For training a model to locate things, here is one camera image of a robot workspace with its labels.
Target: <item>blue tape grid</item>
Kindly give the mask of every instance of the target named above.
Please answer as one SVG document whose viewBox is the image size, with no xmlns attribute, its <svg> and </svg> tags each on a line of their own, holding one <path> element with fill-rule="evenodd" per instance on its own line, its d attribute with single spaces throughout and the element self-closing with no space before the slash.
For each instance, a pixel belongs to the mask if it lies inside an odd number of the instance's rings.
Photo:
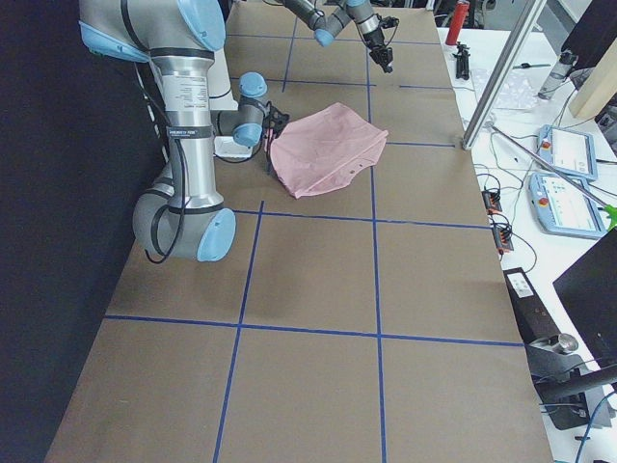
<svg viewBox="0 0 617 463">
<path fill-rule="evenodd" d="M 281 93 L 285 91 L 287 86 L 287 76 L 289 75 L 289 66 L 291 65 L 291 53 L 293 52 L 293 42 L 296 40 L 296 28 L 298 27 L 298 18 L 293 21 L 293 32 L 291 33 L 291 42 L 289 44 L 289 54 L 287 55 L 287 64 L 285 66 L 285 77 L 282 79 Z"/>
<path fill-rule="evenodd" d="M 368 50 L 364 51 L 366 60 L 366 100 L 368 103 L 368 121 L 372 123 L 370 100 L 370 64 Z M 370 207 L 373 226 L 373 267 L 375 275 L 375 316 L 377 319 L 377 372 L 379 375 L 379 418 L 382 442 L 382 463 L 388 462 L 388 446 L 386 441 L 386 399 L 384 394 L 384 355 L 382 346 L 382 312 L 379 288 L 379 250 L 377 246 L 377 202 L 375 201 L 375 170 L 370 167 Z"/>
<path fill-rule="evenodd" d="M 371 170 L 371 184 L 373 181 L 373 174 Z M 488 225 L 468 225 L 468 224 L 446 224 L 441 222 L 421 222 L 418 220 L 399 220 L 399 219 L 378 219 L 378 218 L 368 218 L 368 217 L 343 217 L 336 215 L 310 215 L 310 214 L 296 214 L 291 212 L 270 212 L 263 210 L 258 212 L 256 210 L 244 210 L 244 209 L 234 209 L 236 214 L 247 214 L 247 215 L 262 215 L 269 217 L 295 217 L 299 219 L 321 219 L 321 220 L 341 220 L 347 222 L 375 222 L 377 224 L 395 224 L 395 225 L 419 225 L 422 227 L 445 227 L 450 229 L 470 229 L 470 230 L 490 230 L 491 227 Z"/>
<path fill-rule="evenodd" d="M 247 308 L 247 298 L 249 296 L 249 288 L 251 287 L 251 277 L 253 276 L 253 264 L 255 263 L 255 253 L 257 250 L 257 242 L 259 240 L 259 229 L 261 228 L 261 212 L 263 212 L 264 201 L 259 205 L 259 213 L 257 215 L 257 225 L 255 226 L 255 236 L 253 238 L 253 249 L 251 250 L 251 258 L 249 260 L 249 270 L 247 271 L 247 281 L 244 284 L 244 294 L 242 295 L 242 306 L 240 308 L 240 316 L 235 332 L 235 341 L 233 343 L 233 353 L 231 354 L 231 365 L 229 366 L 228 382 L 225 387 L 225 398 L 223 399 L 223 408 L 221 410 L 221 419 L 219 420 L 219 432 L 216 436 L 216 446 L 214 448 L 213 463 L 219 461 L 221 452 L 221 443 L 223 442 L 223 431 L 225 429 L 225 418 L 228 412 L 229 394 L 231 393 L 231 384 L 233 382 L 233 373 L 235 371 L 235 361 L 238 355 L 238 346 L 240 344 L 240 336 L 242 335 L 244 313 Z"/>
<path fill-rule="evenodd" d="M 319 85 L 343 85 L 343 86 L 365 86 L 366 87 L 366 99 L 367 99 L 367 113 L 368 113 L 368 121 L 372 122 L 372 113 L 371 113 L 371 87 L 375 87 L 374 84 L 370 83 L 369 77 L 369 67 L 370 61 L 368 57 L 368 52 L 366 50 L 365 59 L 366 59 L 366 82 L 365 83 L 341 83 L 341 82 L 319 82 L 319 81 L 302 81 L 302 80 L 291 80 L 288 79 L 289 68 L 291 65 L 292 52 L 293 52 L 293 43 L 295 40 L 307 40 L 312 41 L 311 38 L 300 38 L 296 37 L 296 29 L 297 29 L 298 19 L 296 18 L 294 21 L 294 28 L 291 37 L 288 36 L 257 36 L 257 35 L 247 35 L 247 34 L 228 34 L 230 37 L 248 37 L 248 38 L 259 38 L 259 39 L 284 39 L 291 40 L 289 45 L 289 53 L 287 55 L 287 62 L 285 66 L 284 78 L 280 79 L 269 79 L 276 82 L 282 82 L 282 92 L 285 91 L 287 83 L 304 83 L 304 84 L 319 84 Z M 359 41 L 359 40 L 350 40 L 350 39 L 338 39 L 337 41 Z M 398 44 L 413 44 L 413 45 L 438 45 L 441 46 L 438 42 L 423 42 L 423 41 L 393 41 L 392 43 Z M 428 86 L 413 86 L 413 85 L 401 85 L 399 86 L 402 89 L 426 89 L 426 90 L 452 90 L 451 88 L 446 87 L 428 87 Z M 394 146 L 419 146 L 419 147 L 443 147 L 443 148 L 455 148 L 452 144 L 437 144 L 437 143 L 397 143 L 397 142 L 388 142 L 388 145 Z M 380 424 L 381 424 L 381 447 L 382 447 L 382 463 L 387 463 L 388 461 L 388 451 L 387 451 L 387 430 L 386 430 L 386 406 L 385 406 L 385 392 L 384 392 L 384 364 L 383 364 L 383 339 L 388 340 L 410 340 L 410 341 L 429 341 L 429 342 L 442 342 L 442 343 L 457 343 L 457 344 L 473 344 L 473 345 L 489 345 L 489 346 L 505 346 L 505 347 L 523 347 L 522 343 L 518 342 L 508 342 L 508 341 L 497 341 L 497 340 L 466 340 L 466 339 L 450 339 L 450 338 L 436 338 L 436 337 L 422 337 L 422 336 L 409 336 L 409 335 L 399 335 L 399 334 L 387 334 L 382 332 L 382 317 L 381 317 L 381 299 L 380 299 L 380 279 L 379 279 L 379 248 L 378 248 L 378 227 L 379 223 L 388 223 L 388 224 L 410 224 L 410 225 L 420 225 L 420 226 L 429 226 L 429 227 L 449 227 L 449 228 L 461 228 L 461 229 L 479 229 L 479 230 L 489 230 L 488 226 L 474 226 L 474 225 L 464 225 L 464 224 L 445 224 L 445 223 L 432 223 L 432 222 L 418 222 L 418 221 L 407 221 L 407 220 L 389 220 L 389 219 L 378 219 L 377 211 L 376 211 L 376 196 L 375 196 L 375 176 L 373 167 L 370 168 L 370 187 L 371 187 L 371 217 L 370 218 L 360 218 L 360 217 L 337 217 L 337 216 L 327 216 L 327 215 L 304 215 L 304 214 L 292 214 L 292 213 L 283 213 L 283 212 L 266 212 L 264 211 L 264 201 L 261 202 L 259 211 L 250 211 L 250 210 L 236 210 L 235 212 L 241 214 L 252 214 L 257 216 L 257 223 L 255 226 L 255 236 L 253 242 L 253 249 L 251 251 L 251 257 L 249 261 L 249 268 L 247 271 L 247 279 L 245 283 L 242 305 L 240 309 L 240 315 L 238 317 L 237 323 L 231 322 L 220 322 L 220 321 L 207 321 L 207 320 L 191 320 L 191 319 L 176 319 L 176 318 L 163 318 L 163 317 L 148 317 L 148 316 L 133 316 L 133 315 L 105 315 L 106 319 L 109 320 L 131 320 L 131 321 L 143 321 L 143 322 L 159 322 L 159 323 L 175 323 L 175 324 L 186 324 L 186 325 L 202 325 L 202 326 L 211 326 L 211 327 L 225 327 L 232 328 L 236 330 L 231 361 L 229 365 L 228 372 L 228 380 L 226 384 L 225 397 L 223 401 L 223 407 L 221 410 L 221 417 L 219 420 L 219 429 L 217 434 L 216 446 L 213 455 L 213 463 L 218 463 L 220 452 L 221 452 L 221 444 L 223 442 L 223 435 L 225 431 L 225 422 L 227 417 L 227 409 L 229 403 L 229 396 L 231 392 L 231 387 L 233 383 L 233 375 L 235 372 L 235 365 L 238 355 L 239 344 L 241 341 L 242 330 L 260 330 L 260 331 L 275 331 L 275 332 L 292 332 L 292 333 L 305 333 L 305 334 L 313 334 L 313 335 L 322 335 L 322 336 L 344 336 L 344 337 L 358 337 L 358 338 L 372 338 L 377 341 L 377 363 L 378 363 L 378 375 L 379 375 L 379 402 L 380 402 Z M 325 219 L 325 220 L 343 220 L 343 221 L 361 221 L 361 222 L 370 222 L 372 224 L 372 234 L 373 234 L 373 265 L 374 265 L 374 276 L 375 276 L 375 316 L 376 316 L 376 333 L 363 333 L 363 332 L 353 332 L 353 331 L 341 331 L 341 330 L 322 330 L 322 329 L 309 329 L 309 328 L 300 328 L 300 327 L 287 327 L 287 326 L 273 326 L 273 325 L 256 325 L 256 324 L 245 324 L 244 323 L 244 315 L 246 311 L 247 298 L 251 286 L 251 278 L 253 275 L 253 268 L 255 263 L 255 253 L 257 248 L 257 243 L 259 239 L 259 231 L 261 228 L 261 221 L 264 216 L 275 216 L 275 217 L 297 217 L 297 218 L 310 218 L 310 219 Z"/>
<path fill-rule="evenodd" d="M 107 320 L 124 320 L 124 321 L 143 321 L 149 323 L 170 323 L 177 325 L 198 325 L 212 326 L 215 328 L 235 328 L 242 330 L 255 331 L 274 331 L 286 333 L 305 333 L 309 335 L 323 336 L 343 336 L 351 338 L 372 338 L 377 340 L 413 340 L 418 342 L 438 342 L 442 344 L 467 344 L 467 345 L 487 345 L 493 347 L 524 347 L 522 342 L 510 342 L 507 340 L 467 340 L 464 338 L 439 338 L 433 336 L 414 336 L 414 335 L 398 335 L 395 333 L 365 333 L 362 331 L 347 331 L 347 330 L 323 330 L 315 328 L 302 328 L 297 326 L 278 326 L 278 325 L 258 325 L 253 323 L 232 323 L 226 321 L 212 320 L 192 320 L 187 318 L 166 318 L 160 316 L 138 316 L 138 315 L 112 315 L 104 316 Z"/>
</svg>

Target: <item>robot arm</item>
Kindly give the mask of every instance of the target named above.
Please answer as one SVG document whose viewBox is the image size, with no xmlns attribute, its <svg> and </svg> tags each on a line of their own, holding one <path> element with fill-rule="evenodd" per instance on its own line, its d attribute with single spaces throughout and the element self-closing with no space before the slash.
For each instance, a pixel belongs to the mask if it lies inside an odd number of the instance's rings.
<svg viewBox="0 0 617 463">
<path fill-rule="evenodd" d="M 225 23 L 216 0 L 81 0 L 83 42 L 94 52 L 150 62 L 165 102 L 170 161 L 135 206 L 133 230 L 149 253 L 219 260 L 235 235 L 214 176 L 215 128 L 208 73 L 222 53 Z M 226 132 L 254 147 L 261 139 L 267 87 L 256 73 L 242 76 L 242 99 L 225 111 Z"/>
<path fill-rule="evenodd" d="M 370 50 L 372 60 L 384 72 L 392 72 L 392 48 L 385 45 L 384 29 L 398 25 L 395 17 L 381 18 L 373 11 L 369 0 L 346 0 L 338 5 L 328 17 L 315 7 L 310 0 L 277 0 L 298 16 L 309 29 L 314 31 L 315 39 L 322 46 L 328 46 L 335 37 L 351 22 L 356 23 L 362 41 Z"/>
</svg>

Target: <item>pink garment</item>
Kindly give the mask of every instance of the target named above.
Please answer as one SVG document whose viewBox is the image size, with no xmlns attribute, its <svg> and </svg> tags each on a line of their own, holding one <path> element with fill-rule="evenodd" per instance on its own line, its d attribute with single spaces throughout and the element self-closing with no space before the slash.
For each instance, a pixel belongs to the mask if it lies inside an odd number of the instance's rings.
<svg viewBox="0 0 617 463">
<path fill-rule="evenodd" d="M 270 151 L 272 165 L 291 196 L 315 196 L 343 188 L 377 164 L 388 132 L 335 103 L 290 123 Z"/>
</svg>

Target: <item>screen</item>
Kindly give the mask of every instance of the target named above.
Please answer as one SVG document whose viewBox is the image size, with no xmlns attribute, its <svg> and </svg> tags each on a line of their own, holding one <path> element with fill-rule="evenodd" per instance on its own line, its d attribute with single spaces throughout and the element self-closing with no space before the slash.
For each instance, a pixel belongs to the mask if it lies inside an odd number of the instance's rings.
<svg viewBox="0 0 617 463">
<path fill-rule="evenodd" d="M 542 183 L 557 227 L 587 231 L 597 229 L 582 193 L 560 177 L 543 177 Z"/>
<path fill-rule="evenodd" d="M 559 169 L 589 174 L 587 139 L 579 133 L 553 128 L 552 165 Z"/>
<path fill-rule="evenodd" d="M 553 285 L 598 364 L 607 367 L 616 363 L 617 228 L 598 241 Z"/>
</svg>

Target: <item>label on robot arm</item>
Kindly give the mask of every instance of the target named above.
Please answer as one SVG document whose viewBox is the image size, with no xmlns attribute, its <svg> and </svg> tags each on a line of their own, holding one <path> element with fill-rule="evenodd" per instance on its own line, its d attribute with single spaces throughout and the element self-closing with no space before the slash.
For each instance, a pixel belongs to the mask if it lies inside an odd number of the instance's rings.
<svg viewBox="0 0 617 463">
<path fill-rule="evenodd" d="M 522 273 L 511 273 L 508 275 L 508 280 L 510 280 L 512 288 L 517 291 L 519 297 L 533 296 L 533 290 L 529 287 Z"/>
<path fill-rule="evenodd" d="M 209 111 L 205 77 L 164 75 L 163 97 L 167 111 Z"/>
</svg>

